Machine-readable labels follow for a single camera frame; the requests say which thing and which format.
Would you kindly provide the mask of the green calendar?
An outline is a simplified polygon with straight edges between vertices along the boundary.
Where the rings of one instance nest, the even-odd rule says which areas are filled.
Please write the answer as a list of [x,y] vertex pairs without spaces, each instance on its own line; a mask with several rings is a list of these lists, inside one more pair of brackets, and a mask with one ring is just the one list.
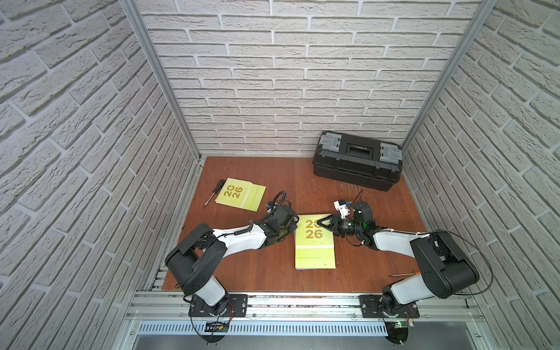
[[327,214],[301,215],[295,231],[295,269],[335,269],[334,237],[317,224]]
[[215,202],[220,205],[257,212],[266,186],[252,182],[227,178]]

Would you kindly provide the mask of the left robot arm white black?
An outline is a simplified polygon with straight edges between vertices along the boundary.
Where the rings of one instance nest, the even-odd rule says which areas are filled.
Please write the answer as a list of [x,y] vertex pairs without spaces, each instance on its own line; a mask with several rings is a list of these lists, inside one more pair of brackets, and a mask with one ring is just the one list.
[[229,294],[214,277],[215,271],[224,258],[281,243],[295,232],[299,216],[290,204],[284,204],[286,196],[279,192],[261,220],[227,230],[200,224],[179,242],[165,264],[184,295],[202,300],[212,315],[224,312],[230,306]]

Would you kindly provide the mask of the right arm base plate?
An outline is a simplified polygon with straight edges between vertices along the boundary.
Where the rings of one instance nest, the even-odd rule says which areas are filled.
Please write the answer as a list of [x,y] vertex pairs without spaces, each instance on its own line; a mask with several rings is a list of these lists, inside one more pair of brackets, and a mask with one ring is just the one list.
[[417,319],[420,318],[415,303],[400,304],[389,293],[360,295],[358,297],[363,318]]

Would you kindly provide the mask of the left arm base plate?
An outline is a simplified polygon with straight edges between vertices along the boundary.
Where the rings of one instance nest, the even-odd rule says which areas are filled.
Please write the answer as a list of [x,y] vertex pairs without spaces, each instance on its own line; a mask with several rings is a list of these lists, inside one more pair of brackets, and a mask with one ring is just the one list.
[[214,306],[207,304],[198,295],[191,298],[189,316],[191,317],[245,317],[249,296],[247,294],[227,293]]

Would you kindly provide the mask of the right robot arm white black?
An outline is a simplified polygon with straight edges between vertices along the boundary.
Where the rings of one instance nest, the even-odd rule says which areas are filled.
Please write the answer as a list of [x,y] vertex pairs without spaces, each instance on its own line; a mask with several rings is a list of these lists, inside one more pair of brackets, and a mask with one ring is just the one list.
[[418,300],[432,297],[446,299],[480,279],[477,268],[450,232],[436,230],[431,233],[411,233],[383,228],[376,224],[372,208],[364,201],[352,205],[351,219],[341,214],[331,214],[316,223],[334,236],[354,236],[369,249],[394,252],[415,259],[418,274],[383,289],[378,302],[383,316],[395,318],[405,314],[412,317],[412,309]]

